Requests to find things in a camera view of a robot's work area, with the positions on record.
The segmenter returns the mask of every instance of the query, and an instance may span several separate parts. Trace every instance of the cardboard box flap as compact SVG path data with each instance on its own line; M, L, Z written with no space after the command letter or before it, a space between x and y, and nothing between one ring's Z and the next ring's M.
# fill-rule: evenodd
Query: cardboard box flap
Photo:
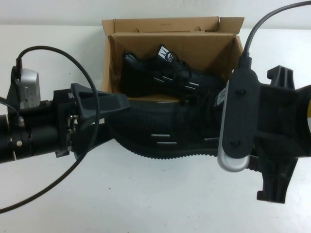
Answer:
M106 36L117 32L226 32L237 34L243 24L243 17L192 17L153 19L103 20Z
M239 34L243 25L243 17L220 17L219 32Z

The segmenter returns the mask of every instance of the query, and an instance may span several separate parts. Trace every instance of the black bracket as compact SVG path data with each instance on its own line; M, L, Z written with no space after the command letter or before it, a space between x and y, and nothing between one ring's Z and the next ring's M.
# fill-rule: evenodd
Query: black bracket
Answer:
M311 86L295 90L293 71L268 71L270 85L259 83L250 69L232 74L227 88L223 148L243 158L255 147L263 177L257 199L284 203L299 157L310 156L307 108Z
M95 121L95 100L92 90L77 83L71 84L72 97L76 101L78 110L78 124L76 125L77 131L72 134L72 151L75 157L78 158L84 152L86 146L89 144L89 139L94 132ZM130 108L130 103L124 94L112 94L97 91L100 101L100 117L107 117L112 114L118 114ZM105 124L100 124L99 133L96 137L94 145L95 148L113 137L110 135L108 127Z
M95 100L93 92L90 88L71 84L71 91L77 103L79 112L80 129L84 129L87 125L95 121ZM125 94L112 94L102 91L97 91L100 102L100 117L106 117L111 114L118 113L130 108L130 103Z

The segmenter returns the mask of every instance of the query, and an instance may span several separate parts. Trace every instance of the screw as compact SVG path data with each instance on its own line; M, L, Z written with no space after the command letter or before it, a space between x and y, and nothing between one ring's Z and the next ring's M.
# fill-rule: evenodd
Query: screw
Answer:
M78 119L78 116L77 115L71 115L70 116L70 120L77 120Z
M23 143L22 143L22 141L17 141L17 142L16 142L16 145L17 145L18 147L21 147L21 146L23 145Z
M239 95L239 96L244 96L246 94L246 90L242 89L242 90L236 90L235 94Z
M241 142L240 141L230 141L230 145L233 147L238 147L241 145Z

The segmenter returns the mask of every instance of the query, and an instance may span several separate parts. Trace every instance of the white table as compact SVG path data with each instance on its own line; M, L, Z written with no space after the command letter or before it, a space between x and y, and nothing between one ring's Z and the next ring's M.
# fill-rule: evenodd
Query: white table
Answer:
M250 30L240 33L243 42ZM6 96L11 67L24 48L49 45L74 56L101 86L102 27L0 26L0 95ZM311 84L311 31L259 30L251 46L253 70L268 83L277 65L294 70L296 87ZM65 58L36 51L23 59L40 74L42 99L72 82L87 85ZM0 165L0 207L41 190L74 162L54 154ZM0 233L309 233L311 159L300 159L286 204L256 200L260 173L228 173L214 157L152 160L112 140L92 152L60 185L36 201L0 215Z

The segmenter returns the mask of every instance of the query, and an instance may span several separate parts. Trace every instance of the white wall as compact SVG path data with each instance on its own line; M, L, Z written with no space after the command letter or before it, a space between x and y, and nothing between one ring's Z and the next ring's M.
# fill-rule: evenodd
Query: white wall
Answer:
M249 32L242 29L243 43ZM101 26L0 25L0 35L0 96L7 94L21 50L40 44L71 54L100 87ZM294 70L297 88L311 84L310 38L310 30L259 30L250 50L259 80L268 83L267 70L283 65ZM23 64L39 72L43 100L72 82L88 86L58 54L34 51ZM72 154L57 159L50 153L0 164L0 208L46 187L73 162ZM53 190L0 215L0 233L310 233L310 167L311 158L299 159L286 203L267 203L256 200L262 188L258 172L225 172L210 156L142 158L112 140L90 152Z
M99 26L102 19L243 16L252 27L268 12L300 0L1 0L0 24ZM280 13L265 28L311 29L311 6Z

